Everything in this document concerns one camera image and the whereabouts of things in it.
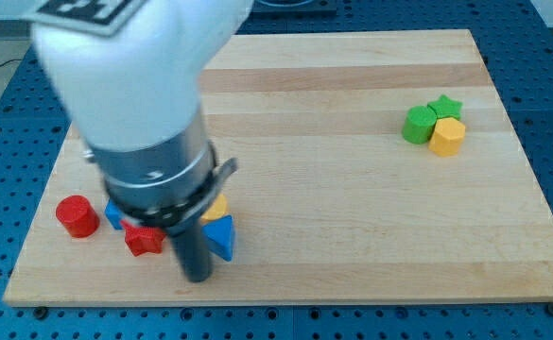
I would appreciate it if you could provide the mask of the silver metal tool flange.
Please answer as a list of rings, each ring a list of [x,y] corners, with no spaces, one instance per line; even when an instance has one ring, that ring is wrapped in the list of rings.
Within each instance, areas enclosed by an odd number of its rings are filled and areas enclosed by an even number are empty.
[[[82,137],[93,153],[104,188],[127,218],[178,235],[214,203],[237,159],[217,163],[203,108],[177,134],[156,144],[116,150]]]

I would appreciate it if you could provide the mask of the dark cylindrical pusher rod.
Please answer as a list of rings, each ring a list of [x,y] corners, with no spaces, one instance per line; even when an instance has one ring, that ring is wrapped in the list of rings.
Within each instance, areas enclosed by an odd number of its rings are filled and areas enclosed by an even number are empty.
[[[167,235],[187,280],[207,280],[212,275],[213,263],[201,224],[187,220],[168,228]]]

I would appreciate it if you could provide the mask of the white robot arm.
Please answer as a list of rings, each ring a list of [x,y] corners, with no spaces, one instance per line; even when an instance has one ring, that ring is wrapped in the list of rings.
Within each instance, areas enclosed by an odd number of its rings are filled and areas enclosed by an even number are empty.
[[[201,216],[236,159],[219,161],[199,76],[251,0],[43,1],[27,15],[39,61],[125,217],[162,230],[186,278],[213,271]]]

